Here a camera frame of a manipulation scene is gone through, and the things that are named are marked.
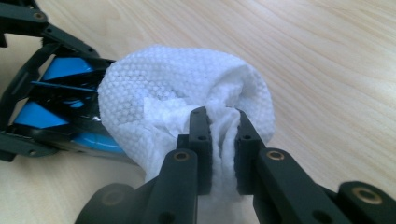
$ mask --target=table surface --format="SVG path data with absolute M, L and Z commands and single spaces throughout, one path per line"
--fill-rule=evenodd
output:
M 238 55 L 272 93 L 269 147 L 286 149 L 329 189 L 359 180 L 396 198 L 394 1 L 37 2 L 52 24 L 105 58 L 153 44 Z M 40 46 L 16 35 L 7 42 L 0 92 Z M 0 162 L 0 223 L 72 223 L 104 185 L 143 181 L 140 168 L 122 162 L 66 152 L 17 157 Z

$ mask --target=screw hole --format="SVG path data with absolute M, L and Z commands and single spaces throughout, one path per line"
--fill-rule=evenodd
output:
M 174 155 L 174 158 L 177 161 L 186 161 L 189 159 L 189 157 L 189 154 L 186 152 L 178 152 Z
M 283 161 L 285 159 L 285 156 L 278 151 L 267 152 L 267 157 L 274 161 Z
M 323 211 L 314 211 L 312 213 L 312 216 L 320 223 L 325 223 L 325 224 L 332 223 L 332 218 Z
M 377 193 L 373 192 L 370 189 L 363 187 L 356 187 L 352 189 L 352 193 L 360 200 L 364 201 L 365 203 L 370 203 L 370 204 L 382 203 L 381 196 L 379 196 Z
M 38 13 L 38 12 L 33 14 L 33 17 L 35 17 L 38 20 L 43 20 L 44 19 L 44 15 L 41 14 L 41 13 Z
M 119 189 L 113 189 L 106 192 L 106 194 L 102 197 L 102 203 L 107 206 L 114 206 L 122 202 L 124 197 L 124 192 Z
M 163 212 L 158 216 L 160 224 L 172 224 L 175 222 L 175 215 L 170 212 Z

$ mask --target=textured wipe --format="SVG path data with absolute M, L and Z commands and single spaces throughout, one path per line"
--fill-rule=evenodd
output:
M 233 140 L 241 109 L 264 143 L 274 133 L 270 93 L 243 60 L 210 49 L 154 46 L 113 63 L 99 87 L 101 119 L 129 157 L 155 177 L 190 112 L 206 106 L 213 138 L 213 186 L 200 198 L 199 223 L 240 223 Z

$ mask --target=wooden table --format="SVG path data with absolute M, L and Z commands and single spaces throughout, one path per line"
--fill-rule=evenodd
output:
M 329 189 L 360 180 L 396 198 L 396 4 L 371 2 L 38 4 L 52 24 L 105 58 L 153 44 L 240 56 L 272 93 L 270 147 L 286 149 Z M 37 38 L 7 40 L 9 48 L 0 49 L 1 91 L 39 48 Z M 136 166 L 71 153 L 0 162 L 0 223 L 72 223 L 99 188 L 113 182 L 138 187 L 143 179 Z

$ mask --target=black plastic bracket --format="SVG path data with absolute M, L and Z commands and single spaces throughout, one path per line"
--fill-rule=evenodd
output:
M 237 190 L 241 195 L 252 195 L 255 186 L 256 160 L 259 151 L 265 148 L 265 145 L 245 112 L 240 111 L 240 114 L 234 157 Z
M 10 157 L 12 154 L 14 157 L 16 154 L 25 157 L 43 157 L 55 154 L 58 149 L 39 144 L 32 139 L 0 133 L 0 151 L 3 151 L 3 155 L 5 155 L 4 158 L 0 157 L 0 159 L 12 161 L 14 159 Z
M 190 133 L 181 134 L 177 148 L 188 148 L 198 156 L 198 194 L 208 194 L 212 186 L 212 137 L 206 108 L 199 107 L 190 113 Z
M 43 46 L 48 43 L 61 44 L 58 55 L 99 57 L 94 48 L 50 24 L 35 1 L 13 3 L 0 1 L 0 47 L 7 46 L 5 34 L 29 35 L 43 37 Z
M 283 223 L 350 223 L 286 151 L 262 149 L 256 166 Z M 258 219 L 263 223 L 267 217 Z
M 369 184 L 343 183 L 335 202 L 353 223 L 396 223 L 396 202 Z
M 169 152 L 159 175 L 137 190 L 112 184 L 84 206 L 77 224 L 196 223 L 197 156 L 188 149 Z

